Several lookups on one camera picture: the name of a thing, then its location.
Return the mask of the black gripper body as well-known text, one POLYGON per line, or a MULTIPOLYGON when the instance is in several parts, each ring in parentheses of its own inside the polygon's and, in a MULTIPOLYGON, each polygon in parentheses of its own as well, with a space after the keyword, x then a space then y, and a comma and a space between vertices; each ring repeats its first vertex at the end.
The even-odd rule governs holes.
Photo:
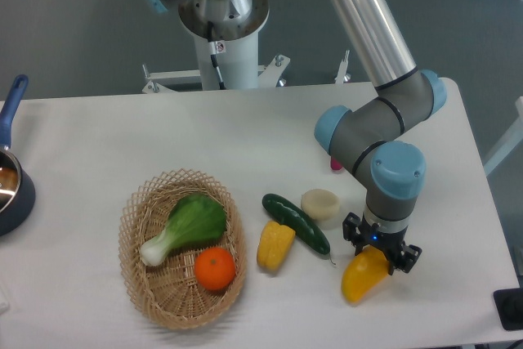
POLYGON ((404 237, 409 219, 387 221, 372 214, 365 214, 360 225, 364 243, 381 250, 387 257, 399 257, 405 245, 404 237))

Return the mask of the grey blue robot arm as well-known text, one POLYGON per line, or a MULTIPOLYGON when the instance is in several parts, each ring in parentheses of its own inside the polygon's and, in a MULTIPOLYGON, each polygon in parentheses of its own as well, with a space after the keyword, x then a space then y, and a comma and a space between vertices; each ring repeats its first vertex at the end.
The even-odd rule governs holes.
MULTIPOLYGON (((178 12, 197 49, 205 90, 260 87, 257 35, 269 14, 267 0, 147 0, 158 13, 178 12)), ((390 271, 409 272, 421 249, 405 243, 425 159, 400 137, 429 119, 446 101, 444 83, 420 70, 385 0, 332 0, 377 93, 357 110, 339 105, 315 125, 315 139, 367 191, 361 216, 349 214, 344 238, 357 252, 382 251, 390 271)))

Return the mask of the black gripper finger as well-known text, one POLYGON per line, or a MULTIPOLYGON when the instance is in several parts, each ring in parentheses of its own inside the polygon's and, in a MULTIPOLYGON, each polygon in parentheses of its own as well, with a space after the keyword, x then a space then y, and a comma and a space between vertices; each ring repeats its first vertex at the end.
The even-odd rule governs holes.
POLYGON ((370 225, 354 213, 348 213, 342 223, 343 238, 355 247, 355 255, 359 255, 369 244, 370 225))
POLYGON ((396 244, 384 252, 388 260, 388 275, 393 275, 396 270, 408 274, 422 254, 422 249, 413 244, 396 244))

